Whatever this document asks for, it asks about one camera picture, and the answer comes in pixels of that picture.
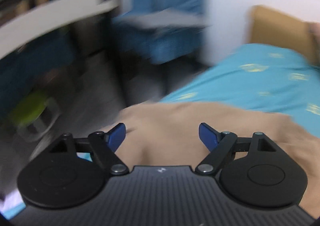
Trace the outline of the turquoise patterned bed sheet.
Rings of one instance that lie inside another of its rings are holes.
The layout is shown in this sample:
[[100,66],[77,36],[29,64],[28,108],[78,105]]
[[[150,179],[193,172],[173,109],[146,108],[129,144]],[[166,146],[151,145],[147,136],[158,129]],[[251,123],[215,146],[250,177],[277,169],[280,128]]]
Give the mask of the turquoise patterned bed sheet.
[[[122,110],[105,175],[88,136],[61,135],[17,177],[1,225],[319,225],[319,68],[293,50],[246,44],[158,103]],[[199,125],[238,136],[216,175]]]

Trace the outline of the tan wooden headboard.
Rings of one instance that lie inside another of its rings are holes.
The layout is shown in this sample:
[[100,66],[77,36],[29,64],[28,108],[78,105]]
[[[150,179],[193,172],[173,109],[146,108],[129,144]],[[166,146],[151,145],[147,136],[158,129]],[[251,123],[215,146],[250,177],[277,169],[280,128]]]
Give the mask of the tan wooden headboard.
[[309,23],[264,5],[253,6],[249,18],[249,43],[291,49],[319,66],[319,44]]

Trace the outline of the grey seat cushion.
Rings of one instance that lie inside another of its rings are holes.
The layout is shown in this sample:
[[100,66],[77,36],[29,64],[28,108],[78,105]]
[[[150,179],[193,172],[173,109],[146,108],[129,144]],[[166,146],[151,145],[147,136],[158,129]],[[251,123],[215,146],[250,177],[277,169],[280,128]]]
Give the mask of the grey seat cushion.
[[206,28],[208,23],[202,15],[167,8],[148,14],[127,13],[115,20],[140,30],[158,30],[165,28]]

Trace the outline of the blue covered chair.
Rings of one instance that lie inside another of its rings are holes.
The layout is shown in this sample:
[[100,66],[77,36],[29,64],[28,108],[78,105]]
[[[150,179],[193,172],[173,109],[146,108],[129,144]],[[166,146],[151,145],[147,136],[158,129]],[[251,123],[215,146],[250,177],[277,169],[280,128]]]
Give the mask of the blue covered chair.
[[204,0],[132,0],[131,10],[113,21],[120,50],[154,65],[194,53],[208,26],[203,5]]

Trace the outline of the white desk edge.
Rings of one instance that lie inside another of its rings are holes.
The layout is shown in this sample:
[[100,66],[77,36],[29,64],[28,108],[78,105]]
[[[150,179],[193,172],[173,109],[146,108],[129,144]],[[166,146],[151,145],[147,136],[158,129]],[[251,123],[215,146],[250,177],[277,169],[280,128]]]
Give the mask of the white desk edge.
[[1,58],[52,30],[118,6],[119,0],[51,0],[1,26]]

